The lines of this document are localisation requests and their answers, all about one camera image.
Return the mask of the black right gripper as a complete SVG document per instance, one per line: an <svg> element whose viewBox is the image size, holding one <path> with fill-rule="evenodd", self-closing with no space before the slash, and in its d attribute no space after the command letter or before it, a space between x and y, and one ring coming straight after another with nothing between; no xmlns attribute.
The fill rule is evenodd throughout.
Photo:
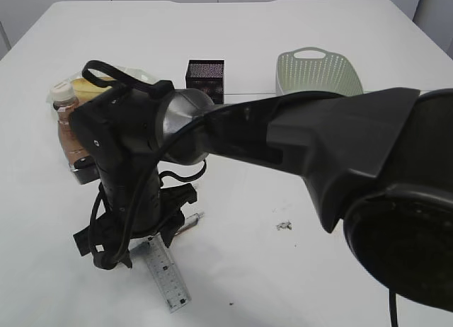
<svg viewBox="0 0 453 327"><path fill-rule="evenodd" d="M191 185L197 174L160 172L147 163L109 168L96 163L96 167L101 182L89 224L73 235L80 255L90 254L93 264L102 270L119 264L132 269L131 240L161 233L164 246L169 248L185 224L181 207L197 201Z"/></svg>

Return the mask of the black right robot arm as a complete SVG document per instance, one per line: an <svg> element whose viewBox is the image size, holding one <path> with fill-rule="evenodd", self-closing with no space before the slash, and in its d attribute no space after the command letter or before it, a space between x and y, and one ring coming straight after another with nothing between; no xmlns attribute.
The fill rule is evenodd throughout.
<svg viewBox="0 0 453 327"><path fill-rule="evenodd" d="M101 177L103 216L76 241L98 268L129 263L130 240L170 243L181 201L157 165L219 155L303 179L321 226L343 224L367 272L411 301L452 310L452 91L305 91L216 105L170 81L98 80L70 126Z"/></svg>

